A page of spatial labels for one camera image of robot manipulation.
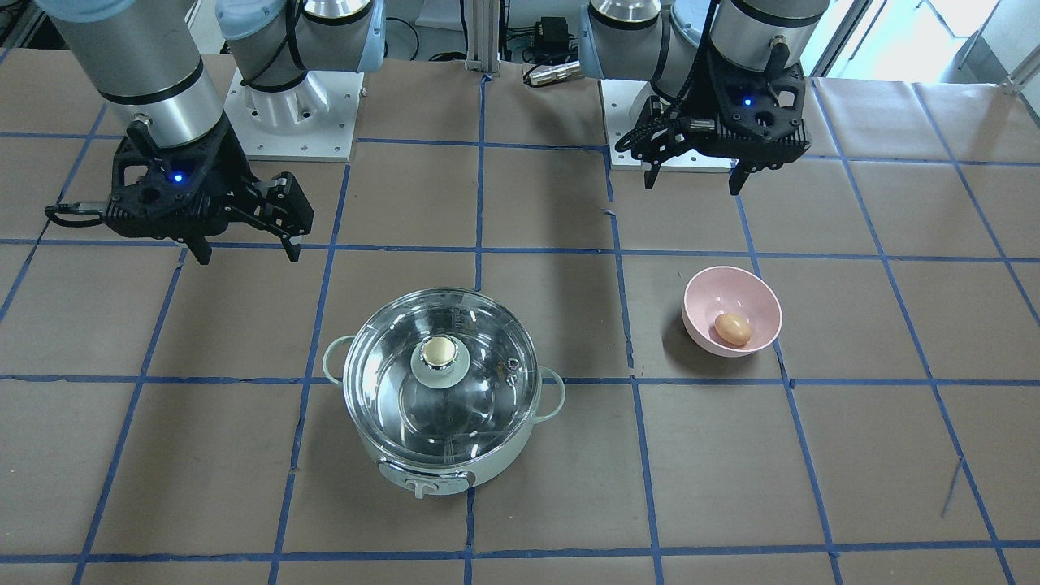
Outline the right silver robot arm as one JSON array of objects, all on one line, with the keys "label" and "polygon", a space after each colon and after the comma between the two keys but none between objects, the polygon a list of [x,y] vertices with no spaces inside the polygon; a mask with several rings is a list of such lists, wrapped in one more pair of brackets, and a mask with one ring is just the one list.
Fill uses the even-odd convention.
[{"label": "right silver robot arm", "polygon": [[[126,238],[184,245],[210,262],[210,238],[246,223],[297,262],[314,210],[294,174],[250,169],[185,12],[171,1],[41,1],[95,90],[125,129],[102,202],[62,202],[45,217],[66,228],[107,226]],[[249,126],[274,137],[334,129],[319,74],[375,72],[385,59],[383,1],[219,1],[223,39]]]}]

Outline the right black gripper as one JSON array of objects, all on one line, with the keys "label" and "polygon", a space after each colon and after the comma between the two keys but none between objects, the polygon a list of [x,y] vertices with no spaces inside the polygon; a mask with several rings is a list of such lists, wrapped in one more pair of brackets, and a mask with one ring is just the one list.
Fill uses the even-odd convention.
[{"label": "right black gripper", "polygon": [[135,119],[114,155],[104,202],[62,202],[45,215],[67,228],[105,225],[127,238],[185,243],[198,264],[211,262],[212,245],[230,223],[248,223],[278,237],[290,262],[300,262],[302,237],[314,210],[289,171],[260,180],[226,115],[204,136],[160,147],[151,126]]}]

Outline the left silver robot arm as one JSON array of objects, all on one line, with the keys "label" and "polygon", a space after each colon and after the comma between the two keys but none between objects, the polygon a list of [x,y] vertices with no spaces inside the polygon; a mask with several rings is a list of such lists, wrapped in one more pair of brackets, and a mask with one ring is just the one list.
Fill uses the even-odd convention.
[{"label": "left silver robot arm", "polygon": [[733,160],[728,186],[794,163],[811,147],[801,54],[827,1],[591,1],[578,58],[593,79],[646,82],[634,126],[614,149],[645,167],[695,151]]}]

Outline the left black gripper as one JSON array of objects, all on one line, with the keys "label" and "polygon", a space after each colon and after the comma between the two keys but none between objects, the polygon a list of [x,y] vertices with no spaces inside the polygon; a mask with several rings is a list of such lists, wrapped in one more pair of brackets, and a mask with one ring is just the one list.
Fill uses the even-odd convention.
[{"label": "left black gripper", "polygon": [[614,148],[645,163],[647,190],[666,160],[691,150],[738,160],[729,176],[729,193],[737,197],[752,171],[794,163],[813,143],[804,121],[804,71],[791,56],[787,40],[770,39],[757,71],[732,63],[712,41],[706,43],[681,97],[668,103],[650,97],[634,128]]}]

